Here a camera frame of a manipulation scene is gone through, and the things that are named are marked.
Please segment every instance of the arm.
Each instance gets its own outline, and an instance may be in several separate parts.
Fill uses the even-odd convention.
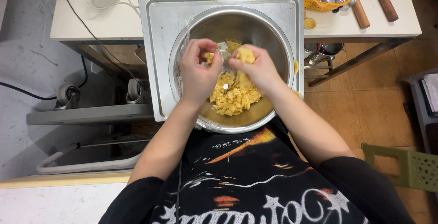
[[[309,162],[320,165],[337,156],[354,157],[339,133],[284,83],[265,49],[252,45],[243,47],[253,51],[255,62],[252,65],[242,63],[233,54],[229,60],[230,67],[245,72],[258,90],[269,97],[295,144]]]
[[[213,52],[217,44],[209,39],[190,40],[180,62],[183,95],[163,126],[143,150],[128,184],[146,177],[166,180],[181,160],[184,148],[205,99],[213,91],[222,68],[216,51],[211,67],[200,65],[201,54]]]

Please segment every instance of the crumbly dough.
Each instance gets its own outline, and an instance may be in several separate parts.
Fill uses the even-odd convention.
[[[227,53],[233,53],[238,47],[240,47],[241,46],[241,44],[239,44],[239,43],[237,43],[237,42],[232,42],[231,40],[230,41],[226,41],[225,42],[226,44],[227,44],[227,48],[225,49],[225,51],[227,52]]]
[[[210,53],[210,52],[206,52],[204,53],[203,57],[205,59],[205,62],[208,65],[211,65],[211,63],[213,62],[213,57],[215,56],[215,53]]]
[[[206,56],[209,55],[205,53],[204,56],[208,62],[209,59]],[[252,51],[245,48],[239,49],[236,58],[251,64],[255,61]],[[228,90],[224,89],[225,84],[228,85]],[[216,102],[213,107],[218,114],[232,116],[241,114],[243,109],[249,110],[251,104],[258,102],[261,97],[262,94],[249,81],[245,73],[237,71],[236,77],[234,77],[232,73],[225,72],[225,74],[219,73],[215,89],[210,95],[210,102]]]

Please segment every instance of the black t-shirt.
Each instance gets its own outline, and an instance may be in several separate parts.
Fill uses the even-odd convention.
[[[177,166],[137,180],[99,223],[176,223]],[[182,158],[180,224],[414,223],[390,181],[366,162],[299,158],[282,121],[243,134],[194,130]]]

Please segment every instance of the stack of paper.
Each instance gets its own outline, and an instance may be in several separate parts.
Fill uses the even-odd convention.
[[[438,112],[438,74],[427,74],[422,81],[432,112]]]

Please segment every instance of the person's right hand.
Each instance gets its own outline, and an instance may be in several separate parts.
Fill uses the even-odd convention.
[[[239,50],[236,49],[228,60],[230,68],[235,68],[236,70],[246,73],[249,80],[251,80],[258,91],[264,95],[269,96],[274,89],[285,84],[278,75],[274,62],[266,49],[251,44],[245,44],[242,48],[248,48],[253,52],[255,62],[253,64],[247,64],[236,59],[235,57]]]

